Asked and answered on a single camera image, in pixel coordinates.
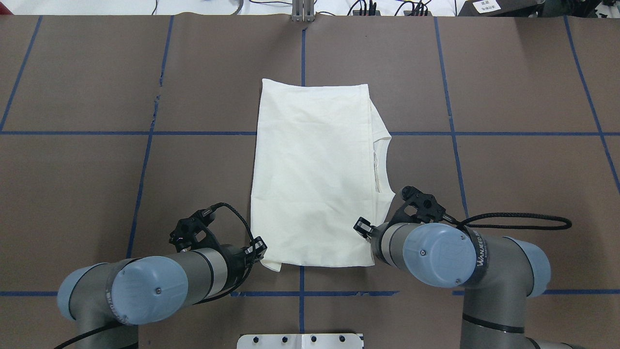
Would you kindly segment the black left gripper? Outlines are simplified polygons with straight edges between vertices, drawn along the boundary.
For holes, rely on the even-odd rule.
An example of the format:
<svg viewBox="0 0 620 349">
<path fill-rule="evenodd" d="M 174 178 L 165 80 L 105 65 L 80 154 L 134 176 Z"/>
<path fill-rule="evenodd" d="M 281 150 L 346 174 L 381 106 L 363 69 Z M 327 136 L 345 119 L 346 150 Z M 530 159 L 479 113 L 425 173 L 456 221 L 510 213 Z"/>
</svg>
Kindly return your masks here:
<svg viewBox="0 0 620 349">
<path fill-rule="evenodd" d="M 248 265 L 262 260 L 267 246 L 262 237 L 253 238 L 247 247 L 223 245 L 223 257 L 227 263 L 226 284 L 237 284 L 246 273 Z"/>
</svg>

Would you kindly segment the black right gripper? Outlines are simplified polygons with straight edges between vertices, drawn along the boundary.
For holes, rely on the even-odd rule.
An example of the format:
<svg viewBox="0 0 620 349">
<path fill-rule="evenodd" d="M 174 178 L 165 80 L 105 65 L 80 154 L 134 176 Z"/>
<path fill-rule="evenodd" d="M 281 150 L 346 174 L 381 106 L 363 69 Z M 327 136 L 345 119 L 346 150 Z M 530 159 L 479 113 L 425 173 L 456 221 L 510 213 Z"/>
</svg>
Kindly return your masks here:
<svg viewBox="0 0 620 349">
<path fill-rule="evenodd" d="M 370 239 L 372 253 L 379 260 L 385 260 L 388 253 L 388 238 L 386 238 L 387 225 L 374 226 L 364 217 L 359 217 L 354 224 L 354 231 L 363 239 Z"/>
</svg>

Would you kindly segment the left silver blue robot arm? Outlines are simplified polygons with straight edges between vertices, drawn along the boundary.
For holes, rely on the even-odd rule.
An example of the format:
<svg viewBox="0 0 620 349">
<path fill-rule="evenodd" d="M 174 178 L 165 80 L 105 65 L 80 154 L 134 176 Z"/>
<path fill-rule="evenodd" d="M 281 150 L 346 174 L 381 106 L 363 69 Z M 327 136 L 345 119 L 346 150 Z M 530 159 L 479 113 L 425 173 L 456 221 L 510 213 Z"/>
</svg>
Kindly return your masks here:
<svg viewBox="0 0 620 349">
<path fill-rule="evenodd" d="M 254 238 L 248 247 L 224 244 L 167 256 L 98 263 L 71 272 L 56 303 L 78 334 L 60 349 L 137 349 L 138 327 L 181 309 L 228 296 L 265 254 Z"/>
</svg>

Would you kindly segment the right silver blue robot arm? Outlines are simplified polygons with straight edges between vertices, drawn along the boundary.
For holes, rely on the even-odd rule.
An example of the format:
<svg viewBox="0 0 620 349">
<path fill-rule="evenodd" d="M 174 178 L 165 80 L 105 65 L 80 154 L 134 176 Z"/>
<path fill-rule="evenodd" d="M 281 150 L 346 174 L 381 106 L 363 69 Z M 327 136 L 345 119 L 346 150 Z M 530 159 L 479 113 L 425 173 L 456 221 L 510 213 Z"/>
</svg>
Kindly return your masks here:
<svg viewBox="0 0 620 349">
<path fill-rule="evenodd" d="M 462 349 L 571 349 L 525 334 L 527 298 L 540 296 L 551 280 L 540 247 L 436 222 L 375 227 L 360 217 L 354 229 L 384 263 L 427 285 L 465 290 Z"/>
</svg>

